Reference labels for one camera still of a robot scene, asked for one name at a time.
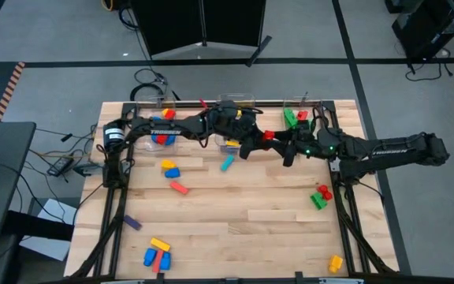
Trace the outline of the black power adapter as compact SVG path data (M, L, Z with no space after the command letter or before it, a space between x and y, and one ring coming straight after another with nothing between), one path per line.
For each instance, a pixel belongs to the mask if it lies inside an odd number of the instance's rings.
M61 157L50 166L50 168L47 170L47 173L50 176L58 177L68 169L73 161L74 159L71 156Z

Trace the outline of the black folding divider screen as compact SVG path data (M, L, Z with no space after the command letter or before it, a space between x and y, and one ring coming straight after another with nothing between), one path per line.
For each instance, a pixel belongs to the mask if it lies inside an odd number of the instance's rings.
M262 34L266 0L128 0L150 56L220 43L254 47L250 67L272 40Z

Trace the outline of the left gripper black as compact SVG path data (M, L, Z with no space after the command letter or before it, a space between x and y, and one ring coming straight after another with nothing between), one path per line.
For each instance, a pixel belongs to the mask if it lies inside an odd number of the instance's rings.
M270 131L258 127L255 114L242 114L240 118L235 116L231 119L230 126L229 139L241 143L248 137L256 138L258 149L271 149L270 141L262 138L263 136L270 136Z

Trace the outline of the clear plastic bin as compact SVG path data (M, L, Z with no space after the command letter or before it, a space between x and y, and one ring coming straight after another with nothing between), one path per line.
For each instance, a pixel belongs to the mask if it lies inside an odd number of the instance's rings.
M226 101L226 100L232 100L237 106L239 107L254 107L255 106L255 97L250 94L250 93L223 93L218 96L217 101ZM221 146L227 146L225 142L227 140L233 140L229 138L225 138L223 136L220 136L216 134L214 136L214 141L216 145L218 146L218 150L220 151Z
M318 131L320 129L325 128L329 124L329 119L325 115L325 108L322 105L322 102L319 100L313 100L309 97L309 95L302 95L302 96L293 96L284 99L283 101L283 109L290 108L293 110L296 118L297 114L301 110L305 110L308 112L307 119L305 121L298 121L295 127L303 128L304 126L308 126L308 120L315 120L316 127L314 132L314 138L318 140Z
M175 99L170 99L165 95L137 95L135 101L138 106L138 115L144 118L152 118L154 116L160 117L161 120L166 119L162 116L162 110L169 109L176 111L176 101ZM175 143L166 146L161 144L155 144L151 140L150 136L145 136L139 138L136 142L135 148L141 151L148 152L165 152L171 153L174 151Z

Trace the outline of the black equipment cabinet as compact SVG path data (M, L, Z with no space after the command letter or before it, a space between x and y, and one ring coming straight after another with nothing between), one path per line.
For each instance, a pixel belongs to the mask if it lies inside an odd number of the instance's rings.
M454 0L384 0L406 58L433 58L454 37Z

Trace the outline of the red slim toy block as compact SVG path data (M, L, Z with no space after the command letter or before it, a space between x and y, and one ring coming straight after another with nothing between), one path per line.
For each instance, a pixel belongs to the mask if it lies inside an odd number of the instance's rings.
M180 183L178 183L177 181L172 181L169 184L169 186L172 189L174 189L174 190L176 190L176 191L178 191L178 192L180 192L180 193L182 193L184 195L188 193L188 189L186 187L184 187L183 185L181 185Z
M153 267L152 267L152 271L154 273L159 273L160 272L160 267L161 267L161 262L162 262L163 255L164 255L164 251L161 250L161 249L159 249L156 252L156 256L154 258Z

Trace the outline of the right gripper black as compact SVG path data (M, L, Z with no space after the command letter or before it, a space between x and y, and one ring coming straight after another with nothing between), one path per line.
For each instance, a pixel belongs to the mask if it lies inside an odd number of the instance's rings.
M328 159L333 156L333 149L330 146L322 145L314 138L314 134L308 126L303 128L295 127L284 131L276 131L275 139L290 140L272 140L271 147L278 153L292 153L293 155L301 154L306 157L318 159Z

